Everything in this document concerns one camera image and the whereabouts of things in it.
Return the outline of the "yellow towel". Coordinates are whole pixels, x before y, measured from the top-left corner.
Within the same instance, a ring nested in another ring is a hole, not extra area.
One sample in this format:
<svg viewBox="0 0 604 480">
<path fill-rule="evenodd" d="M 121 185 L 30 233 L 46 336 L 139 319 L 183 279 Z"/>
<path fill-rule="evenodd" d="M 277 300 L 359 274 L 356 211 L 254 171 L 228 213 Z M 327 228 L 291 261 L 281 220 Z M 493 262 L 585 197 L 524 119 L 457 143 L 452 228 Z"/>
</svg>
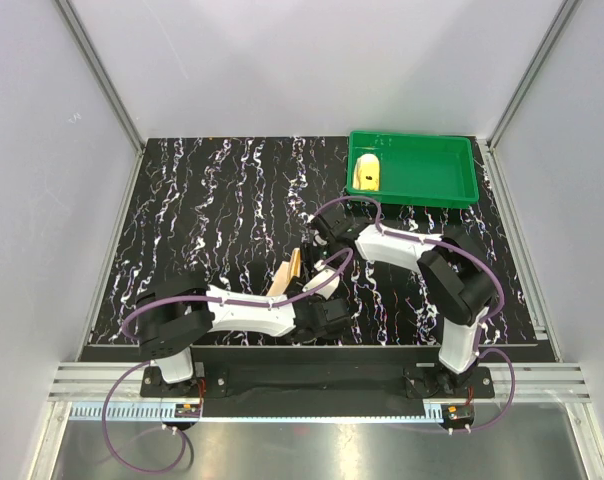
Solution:
<svg viewBox="0 0 604 480">
<path fill-rule="evenodd" d="M 353 170 L 352 187 L 362 191 L 378 191 L 380 188 L 380 161 L 375 154 L 361 155 Z"/>
</svg>

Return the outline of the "orange striped towel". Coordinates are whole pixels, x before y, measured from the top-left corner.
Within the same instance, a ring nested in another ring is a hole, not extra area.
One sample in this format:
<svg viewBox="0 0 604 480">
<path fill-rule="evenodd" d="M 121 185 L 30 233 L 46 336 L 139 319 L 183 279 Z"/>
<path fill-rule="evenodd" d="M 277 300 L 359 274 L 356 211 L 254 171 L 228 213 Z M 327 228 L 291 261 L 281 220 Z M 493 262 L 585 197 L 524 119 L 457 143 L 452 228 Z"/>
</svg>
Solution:
<svg viewBox="0 0 604 480">
<path fill-rule="evenodd" d="M 295 277 L 300 276 L 301 271 L 301 251 L 299 248 L 295 248 L 288 261 L 283 261 L 278 267 L 273 282 L 267 292 L 268 296 L 279 296 L 283 295 L 291 282 Z"/>
</svg>

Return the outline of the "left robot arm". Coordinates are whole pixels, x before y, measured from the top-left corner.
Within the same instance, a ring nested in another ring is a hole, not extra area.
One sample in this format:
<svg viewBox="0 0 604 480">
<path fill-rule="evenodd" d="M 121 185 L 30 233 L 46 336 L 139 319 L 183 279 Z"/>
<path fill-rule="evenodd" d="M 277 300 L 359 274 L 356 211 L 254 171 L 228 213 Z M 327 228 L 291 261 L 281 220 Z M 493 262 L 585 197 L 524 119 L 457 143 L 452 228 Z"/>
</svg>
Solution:
<svg viewBox="0 0 604 480">
<path fill-rule="evenodd" d="M 197 386 L 191 345 L 217 332 L 252 332 L 292 343 L 333 338 L 350 327 L 348 303 L 335 298 L 337 274 L 322 272 L 304 284 L 295 277 L 277 295 L 228 291 L 195 273 L 160 284 L 138 297 L 122 333 L 138 342 L 141 358 L 159 369 L 178 396 Z"/>
</svg>

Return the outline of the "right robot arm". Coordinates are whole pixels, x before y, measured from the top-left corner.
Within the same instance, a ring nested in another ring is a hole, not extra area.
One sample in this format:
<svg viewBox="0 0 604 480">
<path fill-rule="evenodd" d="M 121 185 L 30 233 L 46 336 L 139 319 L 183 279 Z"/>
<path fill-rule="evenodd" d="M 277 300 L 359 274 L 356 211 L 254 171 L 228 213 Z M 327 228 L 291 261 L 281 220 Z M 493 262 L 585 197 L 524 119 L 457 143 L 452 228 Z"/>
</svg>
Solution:
<svg viewBox="0 0 604 480">
<path fill-rule="evenodd" d="M 479 359 L 479 330 L 501 311 L 503 288 L 479 259 L 472 239 L 409 233 L 380 222 L 357 223 L 341 214 L 317 214 L 309 222 L 315 241 L 332 253 L 349 247 L 367 262 L 382 262 L 419 274 L 430 302 L 443 316 L 436 384 L 458 396 L 472 383 L 470 368 Z"/>
</svg>

